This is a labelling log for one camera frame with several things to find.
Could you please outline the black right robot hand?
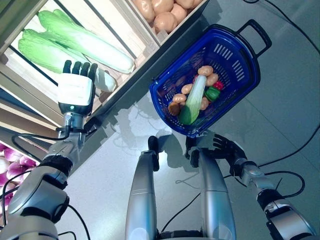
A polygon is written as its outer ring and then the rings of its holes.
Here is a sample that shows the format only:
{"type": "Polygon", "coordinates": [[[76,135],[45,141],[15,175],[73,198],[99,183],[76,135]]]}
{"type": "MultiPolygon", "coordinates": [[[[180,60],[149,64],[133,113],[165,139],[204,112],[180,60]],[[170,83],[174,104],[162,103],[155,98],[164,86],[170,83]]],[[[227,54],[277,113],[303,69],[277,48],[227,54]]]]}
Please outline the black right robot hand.
{"type": "Polygon", "coordinates": [[[234,141],[216,133],[213,138],[213,146],[213,157],[225,159],[230,167],[229,173],[232,176],[240,176],[242,164],[248,160],[245,152],[234,141]]]}

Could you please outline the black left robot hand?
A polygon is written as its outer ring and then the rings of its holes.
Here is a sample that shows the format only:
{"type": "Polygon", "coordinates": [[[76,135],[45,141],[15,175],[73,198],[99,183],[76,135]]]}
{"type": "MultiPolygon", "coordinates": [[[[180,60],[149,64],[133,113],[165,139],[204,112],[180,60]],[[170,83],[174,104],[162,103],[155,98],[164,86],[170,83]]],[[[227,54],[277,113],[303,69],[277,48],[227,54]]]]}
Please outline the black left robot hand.
{"type": "Polygon", "coordinates": [[[58,83],[58,106],[62,114],[84,117],[92,113],[98,65],[66,60],[58,83]]]}

